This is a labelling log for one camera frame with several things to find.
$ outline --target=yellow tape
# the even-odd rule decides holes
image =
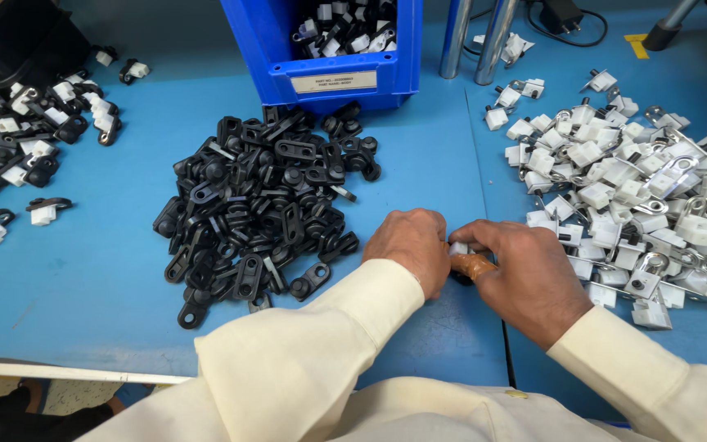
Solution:
[[[635,55],[639,59],[645,60],[650,58],[646,49],[643,47],[643,40],[646,39],[647,36],[648,34],[624,35],[624,39],[632,45],[632,50],[634,50]]]

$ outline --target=part number label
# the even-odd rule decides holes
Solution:
[[[371,89],[378,86],[376,71],[345,72],[331,75],[293,77],[290,82],[297,94],[324,90]]]

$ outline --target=blue workbench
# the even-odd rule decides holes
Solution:
[[[123,60],[109,68],[88,64],[105,99],[122,109],[116,143],[100,146],[89,130],[80,142],[61,145],[61,167],[49,186],[9,186],[0,193],[0,207],[18,213],[0,245],[0,358],[193,376],[192,339],[248,314],[245,302],[226,301],[212,305],[199,328],[182,329],[176,317],[185,285],[163,279],[168,240],[151,226],[176,194],[173,163],[192,155],[223,116],[261,117],[250,76],[179,78],[170,61],[128,56],[153,69],[132,86],[117,80]],[[225,64],[243,70],[238,53]],[[332,263],[323,289],[359,265],[365,241],[392,210],[437,210],[450,231],[486,216],[464,86],[432,73],[435,66],[426,70],[423,93],[402,108],[360,116],[363,136],[378,139],[383,173],[374,183],[350,174],[345,187],[357,202],[335,200],[362,247]],[[32,226],[24,207],[38,196],[67,197],[75,207],[50,226]],[[315,262],[316,256],[298,259],[286,278]],[[303,305],[290,295],[271,297],[275,307]],[[428,302],[396,333],[359,386],[400,375],[505,386],[505,367],[500,319],[473,287],[450,281],[440,300]]]
[[[658,17],[667,9],[647,10],[640,14],[610,13],[610,33],[596,48],[578,49],[541,37],[518,11],[512,31],[536,45],[508,71],[500,71],[492,86],[479,86],[472,80],[475,61],[469,56],[463,60],[463,69],[456,80],[465,84],[474,131],[482,188],[485,192],[487,215],[494,220],[509,219],[525,223],[525,213],[536,210],[533,196],[526,195],[525,183],[517,177],[517,168],[509,167],[504,148],[516,143],[506,137],[507,128],[517,119],[531,118],[546,113],[550,117],[561,108],[579,105],[583,97],[591,98],[591,105],[599,108],[607,104],[606,94],[588,89],[578,94],[591,78],[591,69],[607,69],[618,79],[617,85],[625,97],[631,97],[640,109],[660,105],[668,112],[686,116],[691,125],[684,131],[695,140],[707,133],[707,8],[696,8],[683,23],[683,31],[663,52],[649,52],[650,59],[639,60],[624,35],[648,32]],[[586,17],[577,41],[592,41],[600,27],[596,20]],[[468,35],[484,34],[487,20],[471,23]],[[546,81],[545,92],[538,100],[526,97],[518,101],[510,123],[499,131],[489,131],[482,121],[485,106],[492,105],[497,84],[506,86],[513,79]],[[642,118],[633,119],[649,126]],[[550,201],[554,196],[545,196]],[[620,299],[614,312],[632,323],[632,302]],[[671,309],[673,330],[646,331],[659,344],[690,363],[707,364],[707,304],[687,300],[683,309]],[[613,407],[598,397],[590,388],[560,367],[516,329],[508,329],[511,356],[517,387],[525,391],[541,392],[556,398],[564,406],[584,417],[623,420]]]

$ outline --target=blue plastic bin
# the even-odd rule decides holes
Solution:
[[[220,0],[264,105],[299,103],[316,114],[329,113],[351,100],[358,100],[362,108],[396,108],[419,91],[422,0],[398,1],[395,51],[295,60],[300,51],[292,47],[290,34],[302,22],[300,1]],[[310,75],[322,76],[299,78]],[[362,87],[302,91],[314,89],[308,87],[313,82]],[[297,93],[295,83],[302,92]]]

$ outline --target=hand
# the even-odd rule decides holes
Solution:
[[[506,322],[545,351],[593,307],[558,238],[545,227],[477,219],[450,241],[498,256],[498,270],[479,275],[479,295]]]
[[[395,210],[367,241],[361,262],[391,259],[417,277],[424,299],[437,298],[451,265],[445,239],[446,220],[440,213],[423,208]]]

